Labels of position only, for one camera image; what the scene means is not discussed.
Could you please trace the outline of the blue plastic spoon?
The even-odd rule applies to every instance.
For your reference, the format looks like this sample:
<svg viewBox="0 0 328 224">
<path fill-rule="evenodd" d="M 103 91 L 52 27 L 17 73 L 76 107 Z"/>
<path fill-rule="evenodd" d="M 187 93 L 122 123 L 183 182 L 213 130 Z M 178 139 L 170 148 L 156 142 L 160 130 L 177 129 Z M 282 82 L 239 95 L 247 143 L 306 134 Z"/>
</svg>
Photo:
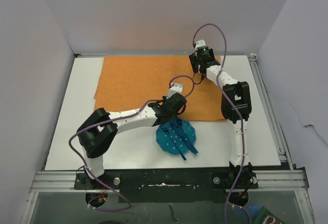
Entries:
<svg viewBox="0 0 328 224">
<path fill-rule="evenodd" d="M 181 145 L 183 144 L 194 156 L 196 156 L 198 154 L 198 150 L 194 146 L 196 142 L 196 132 L 190 122 L 181 118 L 175 118 L 171 122 L 171 127 L 181 139 Z"/>
</svg>

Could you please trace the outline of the blue plastic fork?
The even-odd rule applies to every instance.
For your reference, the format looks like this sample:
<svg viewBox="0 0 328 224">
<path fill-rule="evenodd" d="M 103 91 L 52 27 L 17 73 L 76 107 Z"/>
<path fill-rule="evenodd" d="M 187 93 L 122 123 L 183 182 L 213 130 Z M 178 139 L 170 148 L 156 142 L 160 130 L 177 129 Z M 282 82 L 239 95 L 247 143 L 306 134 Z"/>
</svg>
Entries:
<svg viewBox="0 0 328 224">
<path fill-rule="evenodd" d="M 173 137 L 170 135 L 169 130 L 164 126 L 161 125 L 161 129 L 164 132 L 164 134 L 171 139 L 172 143 L 174 144 L 174 148 L 177 149 L 177 151 L 179 152 L 179 154 L 181 155 L 181 157 L 183 158 L 184 161 L 186 161 L 186 157 L 184 156 L 184 154 L 181 152 L 179 146 L 177 145 L 176 141 L 173 139 Z"/>
</svg>

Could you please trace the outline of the blue plastic knife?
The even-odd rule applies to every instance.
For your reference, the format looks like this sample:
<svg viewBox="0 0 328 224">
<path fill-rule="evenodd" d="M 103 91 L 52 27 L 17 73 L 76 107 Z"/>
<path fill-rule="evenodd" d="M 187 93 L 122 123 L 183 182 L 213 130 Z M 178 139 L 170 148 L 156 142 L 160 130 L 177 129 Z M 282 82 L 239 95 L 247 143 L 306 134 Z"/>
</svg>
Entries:
<svg viewBox="0 0 328 224">
<path fill-rule="evenodd" d="M 177 133 L 179 134 L 179 136 L 181 137 L 181 139 L 183 140 L 183 142 L 186 144 L 186 146 L 189 148 L 189 150 L 192 152 L 192 154 L 194 156 L 196 156 L 198 152 L 195 149 L 194 145 L 188 139 L 188 137 L 185 134 L 185 132 L 182 129 L 178 128 L 177 129 Z"/>
</svg>

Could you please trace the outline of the blue polka dot plate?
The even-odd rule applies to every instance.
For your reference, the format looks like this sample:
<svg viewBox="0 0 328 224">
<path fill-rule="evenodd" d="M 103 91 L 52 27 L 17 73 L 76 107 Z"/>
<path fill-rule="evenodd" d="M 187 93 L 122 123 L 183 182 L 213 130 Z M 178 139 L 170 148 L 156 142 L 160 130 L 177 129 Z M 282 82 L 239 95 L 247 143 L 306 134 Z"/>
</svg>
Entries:
<svg viewBox="0 0 328 224">
<path fill-rule="evenodd" d="M 172 130 L 171 122 L 164 124 L 164 126 L 169 130 L 170 135 L 176 141 L 177 145 L 179 146 L 181 152 L 185 155 L 186 153 L 190 152 L 188 148 L 186 148 L 183 144 L 181 145 L 181 139 L 177 136 L 177 134 Z M 169 153 L 172 156 L 179 155 L 179 152 L 176 148 L 174 148 L 174 144 L 172 143 L 171 139 L 168 138 L 161 129 L 161 125 L 158 126 L 156 129 L 156 142 L 159 147 L 166 153 Z"/>
</svg>

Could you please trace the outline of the orange cloth placemat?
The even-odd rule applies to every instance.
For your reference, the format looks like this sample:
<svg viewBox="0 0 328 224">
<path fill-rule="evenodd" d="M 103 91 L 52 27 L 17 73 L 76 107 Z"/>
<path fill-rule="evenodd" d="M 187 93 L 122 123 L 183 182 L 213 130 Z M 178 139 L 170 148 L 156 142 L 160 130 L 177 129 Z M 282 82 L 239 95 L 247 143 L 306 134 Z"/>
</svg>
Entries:
<svg viewBox="0 0 328 224">
<path fill-rule="evenodd" d="M 118 112 L 140 108 L 147 100 L 167 95 L 169 82 L 183 84 L 189 121 L 221 121 L 222 94 L 214 83 L 195 75 L 188 56 L 106 56 L 94 95 L 95 109 Z"/>
</svg>

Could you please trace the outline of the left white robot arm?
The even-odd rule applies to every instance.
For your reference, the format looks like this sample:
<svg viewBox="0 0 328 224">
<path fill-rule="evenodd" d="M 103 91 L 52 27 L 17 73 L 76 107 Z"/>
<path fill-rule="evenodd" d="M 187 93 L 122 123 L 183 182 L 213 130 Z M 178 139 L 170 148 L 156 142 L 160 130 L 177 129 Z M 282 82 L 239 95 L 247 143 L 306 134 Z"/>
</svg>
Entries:
<svg viewBox="0 0 328 224">
<path fill-rule="evenodd" d="M 187 99 L 175 93 L 161 100 L 148 100 L 138 109 L 121 112 L 96 109 L 76 131 L 84 152 L 86 183 L 94 189 L 104 184 L 103 155 L 116 135 L 136 128 L 164 125 L 176 118 L 186 104 Z"/>
</svg>

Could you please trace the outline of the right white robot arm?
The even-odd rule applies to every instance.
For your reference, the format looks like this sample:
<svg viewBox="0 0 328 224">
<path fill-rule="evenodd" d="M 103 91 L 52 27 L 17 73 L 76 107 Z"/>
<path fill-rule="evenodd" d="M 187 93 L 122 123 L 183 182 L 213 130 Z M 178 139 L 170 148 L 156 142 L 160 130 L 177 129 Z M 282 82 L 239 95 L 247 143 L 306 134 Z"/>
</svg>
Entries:
<svg viewBox="0 0 328 224">
<path fill-rule="evenodd" d="M 226 73 L 208 46 L 195 48 L 189 59 L 193 72 L 212 81 L 222 93 L 221 112 L 232 132 L 230 164 L 234 167 L 249 166 L 246 143 L 246 126 L 252 112 L 249 84 Z"/>
</svg>

